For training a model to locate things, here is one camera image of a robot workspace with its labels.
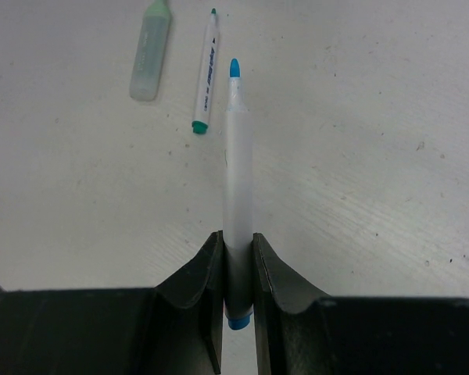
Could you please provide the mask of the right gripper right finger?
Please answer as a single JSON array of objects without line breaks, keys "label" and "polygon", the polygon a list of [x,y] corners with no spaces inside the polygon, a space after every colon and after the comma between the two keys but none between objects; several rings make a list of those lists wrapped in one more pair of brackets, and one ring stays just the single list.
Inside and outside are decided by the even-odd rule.
[{"label": "right gripper right finger", "polygon": [[252,243],[261,374],[469,374],[469,298],[338,297]]}]

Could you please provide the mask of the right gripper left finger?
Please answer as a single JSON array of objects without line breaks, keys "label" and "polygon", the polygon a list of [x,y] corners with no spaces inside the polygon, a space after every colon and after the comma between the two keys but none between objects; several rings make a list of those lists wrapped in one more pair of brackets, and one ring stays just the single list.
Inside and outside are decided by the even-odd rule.
[{"label": "right gripper left finger", "polygon": [[155,287],[0,292],[0,374],[216,374],[221,232]]}]

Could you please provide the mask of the blue capped white marker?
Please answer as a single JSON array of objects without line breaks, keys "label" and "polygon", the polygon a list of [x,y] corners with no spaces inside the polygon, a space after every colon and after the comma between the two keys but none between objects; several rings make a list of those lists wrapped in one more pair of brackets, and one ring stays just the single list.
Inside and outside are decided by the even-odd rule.
[{"label": "blue capped white marker", "polygon": [[223,239],[227,267],[225,314],[232,330],[245,328],[252,314],[253,124],[245,105],[237,59],[229,67],[224,124]]}]

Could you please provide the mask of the teal capped white marker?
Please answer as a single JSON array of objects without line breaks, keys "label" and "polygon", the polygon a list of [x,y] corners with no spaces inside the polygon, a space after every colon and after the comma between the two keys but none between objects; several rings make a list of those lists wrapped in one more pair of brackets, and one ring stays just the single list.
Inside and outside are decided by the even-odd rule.
[{"label": "teal capped white marker", "polygon": [[198,135],[205,134],[209,128],[219,34],[217,11],[212,8],[202,45],[195,109],[192,117],[192,131]]}]

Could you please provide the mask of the light green highlighter body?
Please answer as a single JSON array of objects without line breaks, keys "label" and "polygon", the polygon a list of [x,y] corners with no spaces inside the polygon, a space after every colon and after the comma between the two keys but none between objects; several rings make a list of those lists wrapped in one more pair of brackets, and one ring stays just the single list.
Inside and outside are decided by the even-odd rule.
[{"label": "light green highlighter body", "polygon": [[170,21],[164,0],[154,1],[143,15],[129,87],[138,102],[150,102],[157,95]]}]

